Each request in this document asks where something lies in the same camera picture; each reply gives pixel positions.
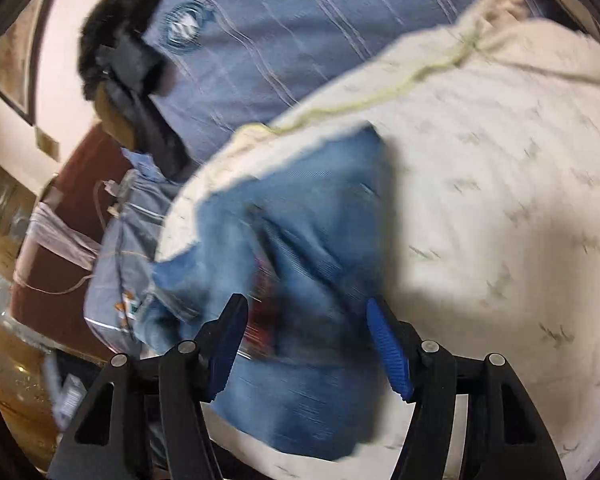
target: picture frame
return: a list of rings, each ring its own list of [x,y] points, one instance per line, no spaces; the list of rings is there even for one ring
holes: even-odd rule
[[[0,37],[0,98],[31,126],[36,123],[40,47],[53,0],[31,0]]]

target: string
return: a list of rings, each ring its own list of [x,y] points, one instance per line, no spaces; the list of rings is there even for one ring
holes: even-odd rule
[[[48,290],[42,290],[41,288],[36,288],[35,286],[29,285],[29,283],[26,283],[16,272],[13,273],[13,281],[16,282],[18,285],[26,286],[27,288],[30,288],[31,290],[35,290],[37,292],[42,292],[44,294],[51,294],[52,296],[62,296],[63,294],[70,294],[74,290],[78,290],[81,286],[84,285],[84,283],[87,280],[89,280],[90,278],[93,278],[93,277],[94,277],[94,274],[89,274],[88,276],[83,276],[83,277],[81,277],[80,281],[78,281],[78,283],[76,283],[74,286],[69,287],[67,290],[62,290],[61,292],[50,292]]]
[[[98,214],[98,220],[100,220],[100,225],[102,226],[102,230],[106,231],[107,223],[104,221],[104,216],[102,216],[102,211],[100,211],[100,200],[98,199],[98,192],[100,190],[100,186],[104,180],[99,180],[96,182],[96,185],[93,187],[93,203],[96,206],[96,213]]]

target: blue denim cloth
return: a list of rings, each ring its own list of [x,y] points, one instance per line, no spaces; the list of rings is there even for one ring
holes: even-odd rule
[[[131,165],[138,170],[138,173],[150,182],[161,184],[168,182],[162,175],[158,167],[154,163],[154,158],[150,153],[132,152],[126,148],[120,148],[126,160],[131,162]]]
[[[202,163],[242,124],[268,123],[402,34],[455,21],[472,1],[162,0],[144,40],[173,65],[154,102]],[[527,1],[535,16],[570,21],[554,0]],[[187,11],[197,28],[174,26]]]
[[[136,314],[138,339],[164,353],[249,297],[266,258],[280,309],[274,355],[238,356],[211,404],[241,431],[284,452],[336,460],[366,436],[376,358],[366,300],[381,290],[384,144],[371,126],[283,170],[200,205],[198,243],[155,264]]]
[[[139,160],[146,163],[143,155],[133,155],[140,155]],[[151,178],[130,170],[120,184],[120,216],[107,225],[84,299],[84,317],[96,337],[112,350],[134,357],[140,357],[142,343],[131,327],[124,326],[124,315],[114,306],[122,301],[123,291],[137,302],[144,297],[162,221],[180,189],[159,172],[145,171]]]

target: white cloth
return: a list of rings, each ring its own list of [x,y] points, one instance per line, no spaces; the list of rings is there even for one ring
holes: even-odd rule
[[[308,110],[358,102],[449,59],[407,93],[276,136],[240,129],[183,188],[158,258],[196,240],[197,205],[240,179],[288,164],[369,121],[390,147],[395,229],[386,296],[423,338],[474,358],[500,352],[528,389],[568,478],[600,460],[600,45],[522,0],[477,0],[454,26],[400,38],[372,62],[305,99]],[[458,402],[449,478],[464,431]],[[412,407],[387,393],[378,436],[337,463],[285,456],[226,425],[212,436],[274,478],[389,478]]]
[[[27,238],[85,270],[93,269],[101,247],[88,236],[71,229],[44,202],[31,213]]]

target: brown wooden furniture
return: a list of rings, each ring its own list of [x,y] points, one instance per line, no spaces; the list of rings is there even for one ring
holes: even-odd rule
[[[58,434],[41,375],[45,352],[35,334],[8,316],[13,267],[34,203],[33,193],[0,167],[0,412],[27,457],[44,470]]]
[[[102,181],[120,182],[131,165],[120,152],[120,146],[96,124],[67,160],[42,200],[58,217],[96,242],[104,233],[94,200],[106,222],[107,207],[113,198],[106,193]],[[93,335],[84,320],[82,306],[89,282],[67,294],[45,294],[66,291],[91,272],[30,239],[22,246],[18,276],[28,286],[14,283],[10,314],[18,322],[35,330],[62,349],[94,361],[107,361],[113,353]]]

